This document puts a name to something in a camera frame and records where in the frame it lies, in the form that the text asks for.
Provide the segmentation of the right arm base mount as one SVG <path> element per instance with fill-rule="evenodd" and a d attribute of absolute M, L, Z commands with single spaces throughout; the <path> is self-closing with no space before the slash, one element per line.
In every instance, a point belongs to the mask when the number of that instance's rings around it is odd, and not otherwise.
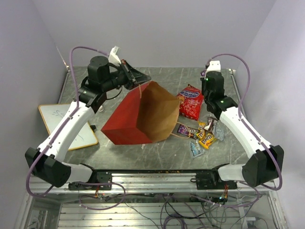
<path fill-rule="evenodd" d="M 196 184 L 197 190 L 220 190 L 237 189 L 235 181 L 224 181 L 220 178 L 218 169 L 228 164 L 222 164 L 212 169 L 204 169 L 196 172 L 195 178 L 191 178 L 190 182 Z"/>

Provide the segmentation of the red candy bag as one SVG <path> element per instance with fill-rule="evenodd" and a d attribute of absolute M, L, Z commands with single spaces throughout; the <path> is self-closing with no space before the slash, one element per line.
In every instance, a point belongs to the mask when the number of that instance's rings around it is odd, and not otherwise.
<path fill-rule="evenodd" d="M 176 98 L 180 102 L 180 115 L 198 121 L 204 99 L 202 91 L 189 84 L 177 94 Z"/>

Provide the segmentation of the red paper bag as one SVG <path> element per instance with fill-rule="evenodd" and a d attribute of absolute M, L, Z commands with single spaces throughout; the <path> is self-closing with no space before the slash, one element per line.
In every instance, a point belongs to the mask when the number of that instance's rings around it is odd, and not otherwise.
<path fill-rule="evenodd" d="M 115 145 L 160 142 L 174 135 L 179 107 L 174 95 L 150 81 L 127 93 L 101 131 Z"/>

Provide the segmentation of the white blue snack wrapper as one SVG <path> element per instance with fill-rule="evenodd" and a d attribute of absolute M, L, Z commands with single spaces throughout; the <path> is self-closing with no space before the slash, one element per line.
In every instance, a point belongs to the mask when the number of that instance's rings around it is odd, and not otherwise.
<path fill-rule="evenodd" d="M 199 157 L 205 153 L 205 149 L 199 144 L 199 141 L 190 142 L 190 154 L 192 158 Z"/>

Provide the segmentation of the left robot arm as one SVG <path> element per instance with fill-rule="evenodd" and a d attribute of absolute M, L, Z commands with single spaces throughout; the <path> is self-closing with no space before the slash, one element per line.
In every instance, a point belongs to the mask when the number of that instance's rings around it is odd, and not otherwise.
<path fill-rule="evenodd" d="M 52 187 L 62 187 L 67 182 L 80 182 L 85 189 L 97 185 L 96 169 L 63 162 L 68 148 L 107 100 L 108 91 L 122 87 L 132 90 L 151 80 L 125 60 L 112 63 L 104 56 L 93 57 L 87 71 L 88 76 L 77 89 L 76 99 L 53 132 L 36 149 L 30 147 L 25 153 L 30 172 Z"/>

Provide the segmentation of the silver grey snack wrapper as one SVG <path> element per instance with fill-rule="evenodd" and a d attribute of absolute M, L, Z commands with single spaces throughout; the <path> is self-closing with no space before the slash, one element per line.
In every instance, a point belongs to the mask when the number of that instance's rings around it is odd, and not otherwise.
<path fill-rule="evenodd" d="M 224 140 L 224 127 L 220 122 L 215 122 L 212 127 L 212 134 L 217 140 Z"/>

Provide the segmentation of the purple m&m pack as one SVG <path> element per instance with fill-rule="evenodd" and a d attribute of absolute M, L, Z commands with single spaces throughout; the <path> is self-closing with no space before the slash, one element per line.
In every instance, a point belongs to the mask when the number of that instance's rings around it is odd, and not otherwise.
<path fill-rule="evenodd" d="M 199 133 L 199 130 L 180 124 L 177 129 L 177 133 L 182 134 L 184 136 L 188 136 L 192 139 L 197 139 L 197 134 Z"/>

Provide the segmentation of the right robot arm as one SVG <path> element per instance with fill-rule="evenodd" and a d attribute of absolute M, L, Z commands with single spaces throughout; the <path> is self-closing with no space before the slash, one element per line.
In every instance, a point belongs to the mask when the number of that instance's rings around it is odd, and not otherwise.
<path fill-rule="evenodd" d="M 219 189 L 227 181 L 243 181 L 251 187 L 265 187 L 274 179 L 282 182 L 284 150 L 264 139 L 243 116 L 237 103 L 224 94 L 222 74 L 218 71 L 206 73 L 202 79 L 202 90 L 207 111 L 234 134 L 248 156 L 243 165 L 220 166 L 217 173 L 210 177 L 211 185 Z"/>

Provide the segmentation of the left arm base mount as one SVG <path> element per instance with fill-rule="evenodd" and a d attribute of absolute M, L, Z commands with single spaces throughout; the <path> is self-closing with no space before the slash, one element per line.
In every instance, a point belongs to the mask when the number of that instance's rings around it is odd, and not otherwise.
<path fill-rule="evenodd" d="M 84 190 L 111 190 L 112 175 L 105 171 L 94 171 L 89 181 L 86 184 L 82 182 L 72 182 L 68 184 L 70 191 L 84 191 Z"/>

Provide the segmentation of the yellow m&m pack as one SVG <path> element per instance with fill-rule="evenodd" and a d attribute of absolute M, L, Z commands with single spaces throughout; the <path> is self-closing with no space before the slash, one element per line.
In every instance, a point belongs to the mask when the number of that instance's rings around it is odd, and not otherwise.
<path fill-rule="evenodd" d="M 199 140 L 199 144 L 205 148 L 209 149 L 209 147 L 216 141 L 217 139 L 213 134 L 207 134 L 202 140 Z"/>
<path fill-rule="evenodd" d="M 198 140 L 203 140 L 205 138 L 205 127 L 207 124 L 205 122 L 198 122 L 198 133 L 196 134 Z"/>

